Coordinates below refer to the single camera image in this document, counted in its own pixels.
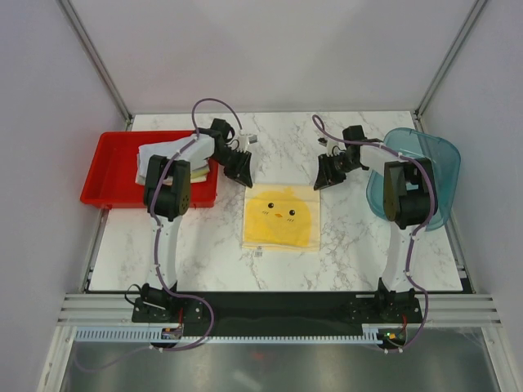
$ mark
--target white panel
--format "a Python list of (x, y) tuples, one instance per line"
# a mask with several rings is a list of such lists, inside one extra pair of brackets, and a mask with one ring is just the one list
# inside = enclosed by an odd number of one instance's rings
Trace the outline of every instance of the white panel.
[(92, 154), (123, 121), (55, 2), (3, 2), (0, 37), (0, 385), (31, 391), (96, 222)]
[(429, 105), (430, 133), (455, 143), (454, 212), (476, 285), (491, 292), (523, 372), (523, 6), (487, 5)]
[(134, 114), (413, 109), (473, 3), (73, 0)]

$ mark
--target red basket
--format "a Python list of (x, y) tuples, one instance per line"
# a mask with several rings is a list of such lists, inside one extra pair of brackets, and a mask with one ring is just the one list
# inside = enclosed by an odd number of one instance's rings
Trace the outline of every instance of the red basket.
[[(100, 136), (80, 200), (98, 208), (145, 208), (143, 185), (136, 184), (140, 145), (178, 140), (192, 131), (106, 132)], [(190, 185), (190, 206), (212, 207), (216, 200), (218, 163), (209, 159), (205, 182)]]

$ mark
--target marble table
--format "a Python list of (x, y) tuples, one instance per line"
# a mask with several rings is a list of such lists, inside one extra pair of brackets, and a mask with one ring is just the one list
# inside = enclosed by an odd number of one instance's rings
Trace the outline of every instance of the marble table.
[[(245, 133), (258, 136), (252, 145), (254, 182), (312, 185), (317, 156), (324, 152), (313, 113), (240, 114)], [(383, 138), (396, 127), (413, 127), (409, 112), (318, 113), (327, 128), (361, 124), (368, 137)], [(201, 127), (213, 117), (199, 114)], [(191, 129), (190, 115), (136, 116), (132, 130)], [(270, 252), (242, 249), (244, 188), (222, 174), (214, 208), (190, 209), (183, 218), (176, 263), (178, 288), (185, 291), (371, 291), (386, 261), (389, 223), (369, 209), (365, 189), (368, 171), (353, 171), (341, 184), (321, 191), (319, 252)], [(145, 209), (110, 211), (97, 254), (90, 289), (126, 290), (143, 284), (151, 259), (151, 225)], [(444, 228), (418, 243), (415, 279), (433, 291), (462, 289)]]

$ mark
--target purple cable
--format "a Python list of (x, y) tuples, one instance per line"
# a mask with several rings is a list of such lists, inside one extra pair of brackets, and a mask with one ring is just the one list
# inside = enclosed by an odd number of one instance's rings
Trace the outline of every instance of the purple cable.
[[(211, 333), (212, 328), (214, 327), (214, 311), (212, 310), (211, 305), (206, 300), (204, 300), (200, 296), (192, 296), (190, 294), (177, 294), (175, 292), (172, 292), (169, 289), (169, 287), (167, 286), (167, 284), (165, 283), (165, 281), (163, 280), (162, 274), (160, 272), (159, 261), (158, 261), (158, 248), (159, 248), (159, 240), (160, 240), (160, 232), (161, 232), (161, 229), (162, 229), (162, 224), (160, 222), (160, 219), (154, 213), (154, 207), (156, 206), (156, 201), (158, 200), (158, 195), (159, 195), (159, 192), (160, 192), (160, 190), (162, 188), (163, 181), (167, 177), (167, 173), (169, 171), (169, 167), (176, 160), (176, 158), (180, 157), (180, 155), (184, 151), (186, 151), (189, 147), (191, 147), (199, 139), (199, 128), (198, 128), (198, 125), (196, 124), (195, 112), (196, 112), (196, 109), (198, 108), (198, 106), (201, 103), (207, 102), (207, 101), (217, 102), (219, 104), (224, 105), (235, 116), (235, 119), (238, 122), (239, 129), (240, 130), (243, 129), (242, 128), (242, 123), (240, 122), (240, 120), (238, 118), (238, 115), (236, 114), (235, 110), (232, 109), (232, 107), (230, 107), (226, 102), (224, 102), (222, 100), (218, 100), (217, 98), (203, 98), (203, 99), (199, 100), (198, 102), (196, 102), (194, 104), (194, 106), (193, 106), (193, 109), (191, 110), (191, 113), (190, 113), (190, 116), (191, 116), (191, 119), (192, 119), (192, 122), (193, 122), (193, 125), (194, 125), (194, 131), (196, 133), (195, 138), (193, 138), (186, 145), (184, 145), (180, 149), (179, 152), (175, 153), (172, 156), (172, 158), (169, 159), (169, 161), (165, 165), (165, 168), (162, 171), (162, 175), (159, 178), (158, 185), (156, 186), (156, 189), (154, 190), (153, 198), (152, 198), (151, 204), (150, 204), (150, 215), (154, 218), (154, 220), (156, 221), (156, 224), (158, 225), (158, 229), (156, 230), (156, 235), (154, 237), (153, 254), (154, 254), (154, 265), (155, 265), (155, 269), (156, 269), (156, 274), (158, 275), (158, 278), (159, 278), (160, 284), (162, 285), (163, 290), (165, 290), (167, 292), (167, 294), (169, 294), (170, 296), (174, 296), (176, 298), (189, 298), (191, 300), (196, 300), (196, 301), (201, 302), (202, 304), (207, 306), (207, 308), (209, 309), (209, 312), (211, 314), (211, 322), (209, 324), (209, 327), (208, 327), (207, 331), (197, 341), (194, 341), (194, 342), (189, 343), (188, 345), (184, 345), (182, 347), (172, 347), (171, 349), (163, 349), (163, 351), (183, 351), (183, 350), (190, 350), (190, 349), (193, 349), (195, 347), (198, 347), (205, 339), (207, 339), (207, 337)], [(126, 358), (129, 358), (130, 356), (132, 356), (132, 355), (134, 355), (136, 353), (139, 353), (139, 352), (144, 351), (144, 350), (148, 350), (149, 348), (150, 348), (150, 346), (138, 347), (137, 349), (129, 351), (128, 353), (122, 355), (121, 357), (118, 357), (115, 360), (113, 360), (113, 361), (111, 361), (111, 362), (109, 362), (109, 363), (107, 363), (107, 364), (105, 364), (103, 366), (96, 367), (96, 368), (84, 367), (82, 364), (80, 364), (78, 362), (78, 358), (76, 357), (76, 353), (75, 353), (75, 355), (74, 355), (74, 364), (76, 365), (78, 370), (80, 370), (81, 372), (96, 373), (96, 372), (100, 372), (102, 370), (105, 370), (106, 368), (109, 368), (109, 367), (113, 366), (114, 364), (116, 364), (116, 363), (118, 363), (118, 362), (120, 362), (120, 361), (122, 361), (122, 360), (124, 360)]]
[[(318, 130), (321, 133), (323, 133), (325, 136), (327, 136), (328, 138), (330, 138), (334, 141), (348, 144), (348, 145), (368, 145), (368, 146), (371, 146), (371, 147), (374, 147), (377, 149), (383, 149), (383, 150), (387, 151), (389, 154), (394, 155), (395, 157), (397, 157), (401, 160), (405, 160), (405, 161), (413, 163), (414, 166), (416, 166), (416, 168), (419, 170), (419, 172), (422, 173), (423, 181), (425, 181), (425, 184), (427, 184), (428, 194), (429, 194), (429, 198), (431, 200), (429, 213), (427, 215), (426, 220), (420, 226), (418, 226), (412, 233), (412, 237), (411, 237), (410, 243), (409, 243), (409, 250), (407, 251), (407, 260), (405, 262), (405, 274), (407, 276), (407, 280), (409, 280), (410, 284), (412, 284), (413, 287), (417, 288), (420, 292), (422, 292), (423, 296), (425, 297), (425, 311), (423, 312), (422, 322), (419, 324), (419, 328), (416, 331), (416, 333), (414, 334), (413, 338), (410, 341), (408, 341), (401, 348), (401, 349), (406, 349), (407, 347), (409, 347), (411, 344), (413, 344), (418, 339), (420, 332), (425, 327), (425, 323), (427, 322), (427, 316), (428, 316), (428, 292), (425, 288), (421, 287), (419, 284), (414, 282), (414, 280), (410, 276), (410, 263), (412, 262), (412, 252), (414, 249), (414, 242), (415, 242), (416, 234), (423, 227), (427, 226), (429, 224), (429, 222), (431, 221), (432, 217), (434, 216), (434, 210), (436, 207), (436, 198), (434, 196), (434, 189), (432, 188), (431, 179), (429, 178), (427, 172), (425, 171), (425, 169), (423, 168), (421, 163), (419, 163), (415, 159), (412, 159), (410, 157), (405, 157), (403, 154), (399, 154), (397, 151), (395, 151), (385, 145), (378, 145), (376, 143), (371, 143), (368, 141), (353, 141), (353, 140), (339, 139), (336, 136), (333, 136), (333, 135), (329, 134), (327, 131), (325, 131), (325, 124), (324, 124), (323, 120), (320, 118), (320, 116), (318, 116), (317, 114), (314, 114), (312, 116), (312, 122), (314, 123), (314, 125), (316, 125), (316, 128), (318, 128)], [(397, 351), (399, 351), (399, 349), (388, 350), (388, 352), (397, 352)]]

